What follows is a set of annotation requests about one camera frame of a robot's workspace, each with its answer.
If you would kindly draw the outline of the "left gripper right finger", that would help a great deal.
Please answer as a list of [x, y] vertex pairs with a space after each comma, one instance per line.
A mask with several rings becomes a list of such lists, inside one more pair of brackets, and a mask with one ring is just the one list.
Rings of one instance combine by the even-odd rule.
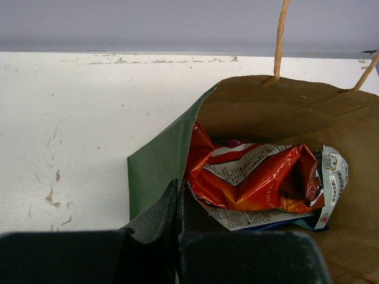
[[188, 182], [178, 196], [179, 283], [332, 283], [316, 242], [296, 231], [231, 232]]

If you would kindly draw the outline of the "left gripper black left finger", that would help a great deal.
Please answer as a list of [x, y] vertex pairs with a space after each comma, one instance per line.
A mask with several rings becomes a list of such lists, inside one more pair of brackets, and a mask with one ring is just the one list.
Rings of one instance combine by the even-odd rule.
[[1, 283], [175, 283], [177, 190], [117, 230], [1, 235]]

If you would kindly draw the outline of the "blue snack bag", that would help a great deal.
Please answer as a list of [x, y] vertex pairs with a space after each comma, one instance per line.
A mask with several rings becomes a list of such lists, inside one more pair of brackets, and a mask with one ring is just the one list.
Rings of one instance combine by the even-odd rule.
[[325, 230], [325, 224], [321, 224], [320, 228], [316, 228], [321, 210], [303, 214], [292, 214], [279, 209], [243, 212], [206, 207], [205, 210], [209, 216], [213, 217], [229, 231], [268, 231], [290, 224], [311, 231]]

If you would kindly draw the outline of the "red Doritos bag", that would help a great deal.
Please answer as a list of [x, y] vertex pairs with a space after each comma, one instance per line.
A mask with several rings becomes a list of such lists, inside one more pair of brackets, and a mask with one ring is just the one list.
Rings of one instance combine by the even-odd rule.
[[281, 209], [302, 214], [324, 207], [317, 160], [304, 144], [214, 144], [194, 124], [184, 178], [201, 201], [237, 211]]

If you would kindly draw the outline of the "purple snack bag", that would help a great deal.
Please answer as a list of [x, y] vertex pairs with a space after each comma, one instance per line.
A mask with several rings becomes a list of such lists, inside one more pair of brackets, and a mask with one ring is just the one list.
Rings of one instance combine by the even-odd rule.
[[226, 143], [226, 146], [230, 148], [234, 148], [243, 144], [243, 142], [241, 142], [240, 140], [235, 140], [235, 139], [226, 140], [225, 143]]

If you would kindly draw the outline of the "silver foil packet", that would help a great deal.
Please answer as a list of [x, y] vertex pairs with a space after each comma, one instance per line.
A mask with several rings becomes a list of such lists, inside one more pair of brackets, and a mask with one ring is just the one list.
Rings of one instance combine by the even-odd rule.
[[321, 156], [322, 184], [325, 205], [314, 226], [315, 231], [324, 230], [349, 178], [346, 160], [337, 149], [323, 145]]

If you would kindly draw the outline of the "green paper bag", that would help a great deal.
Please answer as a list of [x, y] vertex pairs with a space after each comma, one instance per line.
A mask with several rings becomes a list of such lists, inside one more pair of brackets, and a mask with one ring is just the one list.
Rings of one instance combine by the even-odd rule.
[[195, 122], [212, 138], [335, 146], [349, 164], [348, 182], [316, 236], [335, 283], [378, 282], [378, 96], [361, 91], [372, 68], [350, 89], [280, 76], [288, 1], [277, 28], [274, 74], [220, 81], [152, 141], [128, 157], [130, 216], [152, 206], [181, 180]]

